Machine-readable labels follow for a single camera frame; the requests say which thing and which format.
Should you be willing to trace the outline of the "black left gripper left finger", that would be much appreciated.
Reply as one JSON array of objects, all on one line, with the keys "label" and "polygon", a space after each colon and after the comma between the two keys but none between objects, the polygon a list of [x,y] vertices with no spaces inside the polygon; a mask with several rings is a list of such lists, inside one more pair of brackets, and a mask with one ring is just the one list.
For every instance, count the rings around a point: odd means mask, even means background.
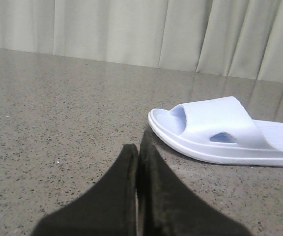
[{"label": "black left gripper left finger", "polygon": [[33,236],[135,236],[138,151],[123,146],[118,158],[87,192],[45,216]]}]

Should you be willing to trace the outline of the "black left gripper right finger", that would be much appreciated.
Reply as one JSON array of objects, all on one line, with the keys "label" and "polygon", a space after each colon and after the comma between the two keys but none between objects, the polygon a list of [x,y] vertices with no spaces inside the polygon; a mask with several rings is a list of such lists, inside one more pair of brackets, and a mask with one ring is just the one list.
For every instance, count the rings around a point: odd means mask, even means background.
[{"label": "black left gripper right finger", "polygon": [[144,236],[248,236],[241,223],[194,194],[143,134],[138,163],[139,224]]}]

